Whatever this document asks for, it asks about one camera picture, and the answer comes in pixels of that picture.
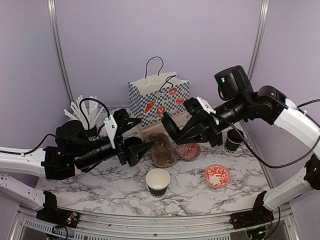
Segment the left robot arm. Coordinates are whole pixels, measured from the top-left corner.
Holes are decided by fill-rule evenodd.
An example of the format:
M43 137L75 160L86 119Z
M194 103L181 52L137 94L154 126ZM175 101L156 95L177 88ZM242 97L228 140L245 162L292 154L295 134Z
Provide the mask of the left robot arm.
M47 180L65 180L74 177L76 170L88 173L102 162L118 157L122 165L133 167L154 146L154 142L143 142L138 137L123 139L122 134L139 123L128 118L107 123L107 137L90 141L79 120L70 120L55 132L56 146L36 147L27 152L0 150L0 189L20 200L25 206L43 210L53 223L63 219L58 208L57 197L49 191L38 191L11 178L10 173L33 175Z

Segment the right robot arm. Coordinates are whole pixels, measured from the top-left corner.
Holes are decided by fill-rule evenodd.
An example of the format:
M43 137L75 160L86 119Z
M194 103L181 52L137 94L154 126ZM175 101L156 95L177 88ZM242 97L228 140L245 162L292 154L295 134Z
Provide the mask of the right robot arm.
M275 87L265 85L254 91L242 66L222 70L214 76L218 92L226 101L212 108L201 97L190 98L184 106L191 119L173 137L176 144L213 141L218 143L219 133L241 120L262 119L298 139L311 151L310 160L293 177L276 188L259 194L257 206L248 212L247 219L258 224L282 204L320 188L320 127Z

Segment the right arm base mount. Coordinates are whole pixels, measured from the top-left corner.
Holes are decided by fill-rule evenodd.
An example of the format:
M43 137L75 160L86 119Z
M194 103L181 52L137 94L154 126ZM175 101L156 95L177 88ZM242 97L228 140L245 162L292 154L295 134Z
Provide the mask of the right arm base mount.
M264 207L264 196L267 192L263 191L257 195L251 210L241 211L230 215L229 223L235 230L253 227L273 221L273 210Z

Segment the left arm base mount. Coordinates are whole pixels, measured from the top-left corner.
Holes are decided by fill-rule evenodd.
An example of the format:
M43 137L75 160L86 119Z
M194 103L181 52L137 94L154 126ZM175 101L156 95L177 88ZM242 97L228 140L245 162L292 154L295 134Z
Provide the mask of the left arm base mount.
M53 193L44 191L43 194L44 203L42 209L37 211L36 218L48 223L56 224L61 228L76 228L79 222L80 213L59 208L57 197Z

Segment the black paper coffee cup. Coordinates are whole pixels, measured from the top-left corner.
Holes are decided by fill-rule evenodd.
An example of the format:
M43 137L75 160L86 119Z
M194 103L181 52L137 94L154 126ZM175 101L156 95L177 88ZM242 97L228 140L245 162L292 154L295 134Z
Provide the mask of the black paper coffee cup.
M224 149L228 153L234 153L243 142L244 133L240 129L230 129L226 135Z

